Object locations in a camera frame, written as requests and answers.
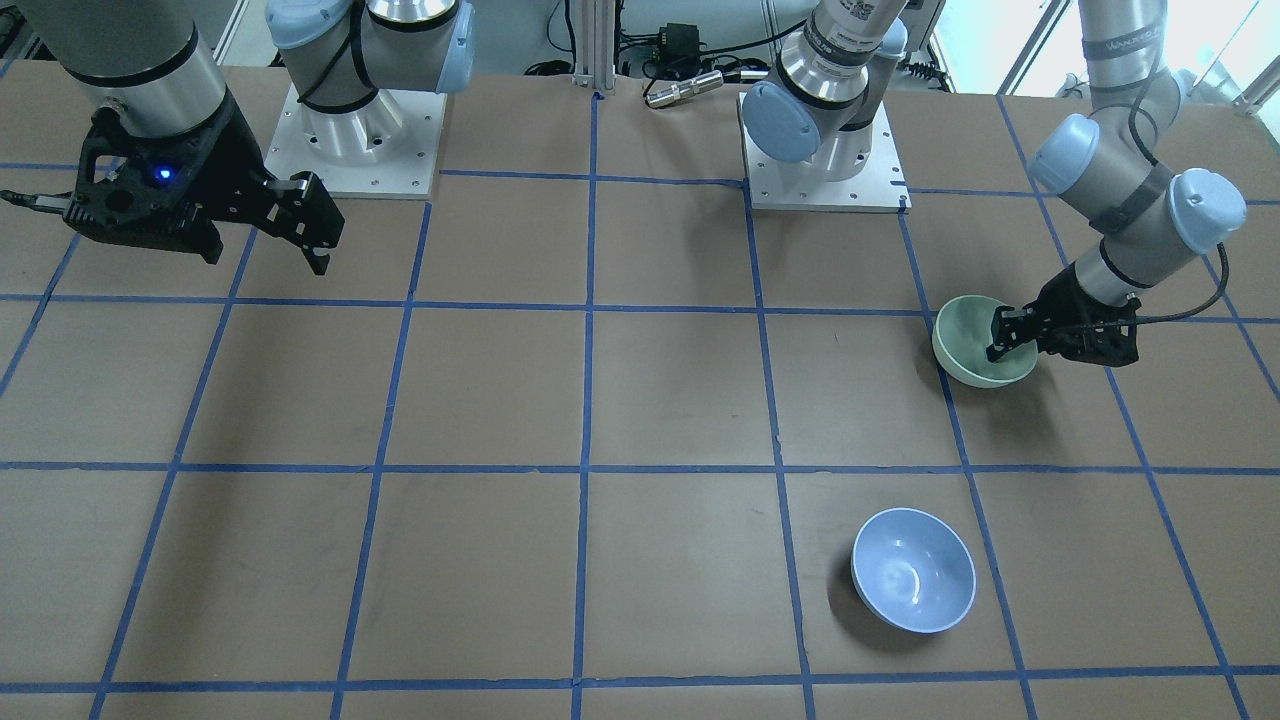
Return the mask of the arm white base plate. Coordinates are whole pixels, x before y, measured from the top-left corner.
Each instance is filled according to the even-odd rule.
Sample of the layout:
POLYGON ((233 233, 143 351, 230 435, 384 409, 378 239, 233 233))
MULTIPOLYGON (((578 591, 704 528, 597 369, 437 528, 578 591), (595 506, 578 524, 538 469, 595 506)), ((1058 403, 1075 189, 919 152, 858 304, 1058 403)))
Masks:
POLYGON ((750 205, 759 210, 897 213, 911 206, 886 105, 870 126, 838 133, 805 161, 778 161, 748 133, 742 155, 750 205))
POLYGON ((265 167, 280 178, 310 170, 334 199, 429 200, 449 99, 381 90, 364 108, 326 114, 289 88, 265 167))

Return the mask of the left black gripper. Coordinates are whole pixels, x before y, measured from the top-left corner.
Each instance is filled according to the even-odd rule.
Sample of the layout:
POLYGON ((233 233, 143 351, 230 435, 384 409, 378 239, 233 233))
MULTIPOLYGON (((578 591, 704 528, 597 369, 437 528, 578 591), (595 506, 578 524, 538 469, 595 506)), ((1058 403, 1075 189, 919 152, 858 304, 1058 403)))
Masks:
POLYGON ((1092 299, 1082 288, 1075 268, 1064 269, 1025 306, 997 309, 986 359, 1001 363, 1015 348, 1033 343, 1039 352, 1075 363, 1138 363, 1135 322, 1140 301, 1134 293, 1124 293, 1121 301, 1114 306, 1092 299))

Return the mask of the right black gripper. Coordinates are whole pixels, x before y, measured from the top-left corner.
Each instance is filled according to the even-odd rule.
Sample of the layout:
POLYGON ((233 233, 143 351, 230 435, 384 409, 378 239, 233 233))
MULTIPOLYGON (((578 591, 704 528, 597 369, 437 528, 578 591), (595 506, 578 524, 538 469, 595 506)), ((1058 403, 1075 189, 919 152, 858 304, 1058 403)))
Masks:
POLYGON ((100 243, 201 256, 218 263, 218 222, 287 240, 325 275, 346 219, 310 170, 288 179, 264 165, 232 92, 193 129, 166 138, 131 135, 102 105, 91 118, 64 222, 100 243))

